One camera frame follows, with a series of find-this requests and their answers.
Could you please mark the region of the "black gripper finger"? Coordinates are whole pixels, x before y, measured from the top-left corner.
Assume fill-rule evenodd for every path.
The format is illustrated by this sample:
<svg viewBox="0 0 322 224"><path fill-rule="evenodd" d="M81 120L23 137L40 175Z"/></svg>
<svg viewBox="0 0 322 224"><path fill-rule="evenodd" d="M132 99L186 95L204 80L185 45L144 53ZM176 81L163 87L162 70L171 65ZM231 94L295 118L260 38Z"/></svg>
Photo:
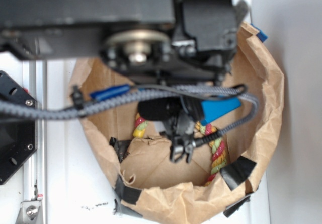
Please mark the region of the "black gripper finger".
<svg viewBox="0 0 322 224"><path fill-rule="evenodd" d="M172 138L172 144L170 148L170 161L178 162L183 157L182 139L180 136L174 136Z"/></svg>
<svg viewBox="0 0 322 224"><path fill-rule="evenodd" d="M192 160L192 155L193 155L193 151L194 151L194 142L191 141L191 142L187 143L184 147L184 151L186 154L186 162L190 163Z"/></svg>

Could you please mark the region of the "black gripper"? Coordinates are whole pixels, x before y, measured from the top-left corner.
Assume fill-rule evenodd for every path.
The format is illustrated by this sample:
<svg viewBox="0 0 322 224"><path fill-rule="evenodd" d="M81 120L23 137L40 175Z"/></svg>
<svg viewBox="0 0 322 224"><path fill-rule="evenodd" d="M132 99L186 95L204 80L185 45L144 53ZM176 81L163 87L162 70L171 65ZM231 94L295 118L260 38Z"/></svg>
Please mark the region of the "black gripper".
<svg viewBox="0 0 322 224"><path fill-rule="evenodd" d="M169 29L134 28L110 35L103 63L135 83L221 83L237 52L239 19L232 0L175 0Z"/></svg>

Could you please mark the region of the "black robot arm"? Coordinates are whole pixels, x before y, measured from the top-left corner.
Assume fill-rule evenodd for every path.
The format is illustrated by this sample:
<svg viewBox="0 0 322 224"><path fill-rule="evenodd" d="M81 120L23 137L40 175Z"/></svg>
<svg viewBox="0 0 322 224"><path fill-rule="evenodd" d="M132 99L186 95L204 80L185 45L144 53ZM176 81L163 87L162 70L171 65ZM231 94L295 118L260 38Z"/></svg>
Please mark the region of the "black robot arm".
<svg viewBox="0 0 322 224"><path fill-rule="evenodd" d="M146 92L211 81L237 51L244 0L1 0L1 51L101 58Z"/></svg>

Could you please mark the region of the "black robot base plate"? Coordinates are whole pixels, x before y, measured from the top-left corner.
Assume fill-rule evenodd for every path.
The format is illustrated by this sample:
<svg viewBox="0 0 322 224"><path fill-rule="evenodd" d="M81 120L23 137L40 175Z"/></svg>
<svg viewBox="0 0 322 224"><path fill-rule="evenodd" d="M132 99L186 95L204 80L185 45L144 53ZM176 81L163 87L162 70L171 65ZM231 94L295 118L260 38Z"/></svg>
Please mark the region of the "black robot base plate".
<svg viewBox="0 0 322 224"><path fill-rule="evenodd" d="M5 71L1 71L1 100L34 108L37 101ZM1 185L36 151L36 123L1 114Z"/></svg>

